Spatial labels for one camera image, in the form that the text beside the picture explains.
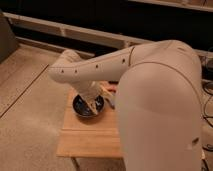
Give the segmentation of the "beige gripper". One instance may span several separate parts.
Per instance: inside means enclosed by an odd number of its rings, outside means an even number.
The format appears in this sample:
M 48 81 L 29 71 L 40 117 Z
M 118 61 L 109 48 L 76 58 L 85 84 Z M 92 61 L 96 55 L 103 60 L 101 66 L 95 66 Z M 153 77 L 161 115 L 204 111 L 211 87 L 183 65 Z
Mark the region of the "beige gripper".
M 92 112 L 97 115 L 98 110 L 96 109 L 95 100 L 102 93 L 100 84 L 95 81 L 83 82 L 79 85 L 78 93 Z

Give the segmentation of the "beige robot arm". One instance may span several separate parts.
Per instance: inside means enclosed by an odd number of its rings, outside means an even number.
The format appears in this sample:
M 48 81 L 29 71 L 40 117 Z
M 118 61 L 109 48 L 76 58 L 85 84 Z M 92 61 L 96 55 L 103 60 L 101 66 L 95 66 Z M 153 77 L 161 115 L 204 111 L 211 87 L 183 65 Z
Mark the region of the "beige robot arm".
M 126 171 L 201 171 L 202 67 L 179 40 L 134 45 L 89 60 L 64 51 L 50 77 L 91 109 L 102 81 L 116 81 L 115 111 Z

